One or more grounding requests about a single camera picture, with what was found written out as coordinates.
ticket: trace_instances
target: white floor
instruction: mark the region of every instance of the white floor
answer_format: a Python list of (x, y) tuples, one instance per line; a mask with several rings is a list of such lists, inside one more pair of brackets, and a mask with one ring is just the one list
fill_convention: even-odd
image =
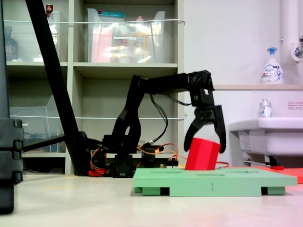
[(286, 196), (143, 197), (132, 179), (27, 175), (0, 227), (302, 227), (303, 185)]

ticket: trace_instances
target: clear plastic container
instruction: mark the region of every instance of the clear plastic container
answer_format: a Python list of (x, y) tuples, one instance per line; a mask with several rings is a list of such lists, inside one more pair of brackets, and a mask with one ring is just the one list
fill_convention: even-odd
[[(163, 20), (158, 12), (154, 20)], [(101, 23), (95, 9), (88, 9), (88, 62), (164, 63), (164, 22)]]
[[(11, 118), (20, 119), (22, 121), (25, 145), (63, 134), (61, 121), (53, 96), (51, 96), (46, 106), (11, 107), (9, 108), (9, 111)], [(30, 152), (62, 153), (65, 152), (65, 143), (53, 144)]]
[[(60, 24), (66, 19), (60, 12), (52, 12), (49, 25), (59, 61), (67, 61), (68, 24)], [(35, 31), (31, 22), (4, 21), (6, 31), (7, 61), (43, 62)]]

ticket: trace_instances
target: green board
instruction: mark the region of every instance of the green board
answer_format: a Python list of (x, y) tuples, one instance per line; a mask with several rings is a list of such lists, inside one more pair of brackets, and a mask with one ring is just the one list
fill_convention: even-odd
[(137, 168), (134, 175), (134, 191), (143, 195), (285, 195), (285, 186), (295, 185), (296, 177), (255, 168), (221, 168), (212, 171)]

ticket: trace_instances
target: white sink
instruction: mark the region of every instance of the white sink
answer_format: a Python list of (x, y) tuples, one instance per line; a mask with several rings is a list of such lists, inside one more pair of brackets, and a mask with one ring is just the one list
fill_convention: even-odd
[(231, 123), (229, 131), (240, 135), (241, 148), (247, 153), (303, 156), (303, 118), (256, 118)]

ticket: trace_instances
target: shelf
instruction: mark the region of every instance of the shelf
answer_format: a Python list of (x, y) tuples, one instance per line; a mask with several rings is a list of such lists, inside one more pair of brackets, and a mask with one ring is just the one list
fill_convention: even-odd
[[(29, 78), (44, 79), (46, 72), (43, 62), (34, 61), (8, 61), (8, 75), (10, 78)], [(65, 79), (67, 79), (67, 62), (61, 62), (61, 70)]]
[[(107, 158), (114, 158), (116, 154), (107, 154)], [(170, 158), (173, 154), (158, 154), (156, 158)], [(133, 158), (141, 158), (141, 154), (132, 154)]]
[(172, 5), (175, 0), (84, 0), (87, 4)]
[(214, 85), (217, 91), (238, 90), (303, 90), (303, 85)]
[(148, 78), (175, 74), (178, 64), (137, 64), (137, 63), (87, 63), (75, 62), (74, 68), (84, 78), (89, 79), (131, 79), (133, 75)]
[(65, 157), (65, 153), (22, 153), (22, 157)]

